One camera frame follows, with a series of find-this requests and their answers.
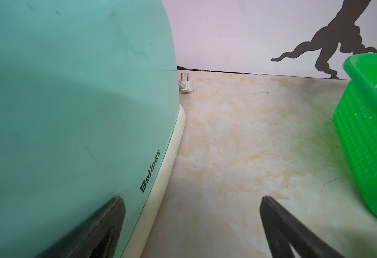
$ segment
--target belinee logo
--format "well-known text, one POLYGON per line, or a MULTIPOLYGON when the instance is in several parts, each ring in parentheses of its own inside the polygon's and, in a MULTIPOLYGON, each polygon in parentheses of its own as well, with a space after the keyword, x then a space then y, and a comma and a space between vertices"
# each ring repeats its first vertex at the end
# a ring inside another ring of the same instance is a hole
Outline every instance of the belinee logo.
POLYGON ((155 164, 156 164, 157 161, 158 161, 158 157, 160 157, 160 150, 157 151, 157 155, 155 155, 154 162, 150 165, 150 168, 148 169, 148 175, 147 175, 147 177, 145 178, 145 180, 143 181, 143 183, 141 184, 140 190, 141 190, 141 192, 143 192, 143 193, 144 193, 144 191, 145 191, 145 189, 146 189, 146 187, 147 187, 147 183, 148 183, 148 181, 150 180, 152 170, 154 169, 155 164))

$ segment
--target cream plastic base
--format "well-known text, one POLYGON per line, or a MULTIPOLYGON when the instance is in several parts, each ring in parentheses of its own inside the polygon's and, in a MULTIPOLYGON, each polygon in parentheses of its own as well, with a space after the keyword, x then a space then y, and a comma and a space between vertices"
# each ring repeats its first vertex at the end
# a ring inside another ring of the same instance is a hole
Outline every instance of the cream plastic base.
POLYGON ((157 178, 152 186, 150 195, 141 212, 140 219, 134 228, 134 231, 128 241, 127 246, 121 258, 140 258, 143 252, 145 242, 150 234, 151 227, 157 216, 162 198, 167 188, 168 180, 170 179, 171 170, 174 166, 175 157, 180 146, 181 137, 183 135, 184 125, 186 124, 186 112, 180 105, 177 122, 173 135, 171 136, 170 144, 165 152, 164 160, 158 171, 157 178))

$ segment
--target scratch on surface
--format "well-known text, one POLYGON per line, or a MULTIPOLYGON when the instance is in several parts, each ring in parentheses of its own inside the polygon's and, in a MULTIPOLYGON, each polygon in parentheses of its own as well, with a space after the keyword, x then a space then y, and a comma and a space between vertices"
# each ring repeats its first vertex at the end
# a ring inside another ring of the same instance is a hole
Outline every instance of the scratch on surface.
POLYGON ((234 133, 232 133, 231 135, 227 135, 227 136, 221 137, 221 138, 216 138, 216 139, 212 139, 212 140, 208 140, 208 141, 202 141, 202 142, 211 142, 211 141, 215 141, 215 140, 217 140, 217 139, 223 139, 223 138, 225 138, 225 137, 232 136, 233 134, 236 134, 236 133, 238 133, 239 131, 234 132, 234 133))
POLYGON ((275 93, 275 92, 281 92, 281 90, 279 90, 279 91, 269 91, 269 92, 256 92, 256 93, 239 93, 239 94, 240 95, 250 95, 250 94, 275 93))
POLYGON ((84 148, 87 149, 87 151, 88 151, 89 154, 91 155, 92 159, 95 161, 95 163, 98 164, 98 161, 97 161, 97 159, 95 158, 95 156, 94 156, 94 154, 92 153, 92 151, 91 151, 87 146, 85 146, 85 145, 84 145, 84 148))
POLYGON ((335 180, 338 180, 338 179, 340 179, 340 178, 335 178, 335 179, 332 179, 332 180, 330 180, 329 182, 325 183, 325 184, 322 186, 322 189, 320 190, 320 192, 323 193, 323 188, 325 187, 325 185, 327 185, 328 183, 333 182, 333 181, 335 181, 335 180))
MULTIPOLYGON (((326 114, 325 113, 323 113, 323 115, 325 115, 326 116, 326 114)), ((331 119, 330 117, 328 117, 328 116, 326 116, 327 118, 329 118, 330 120, 332 120, 333 122, 335 121, 335 120, 333 120, 333 119, 331 119)))

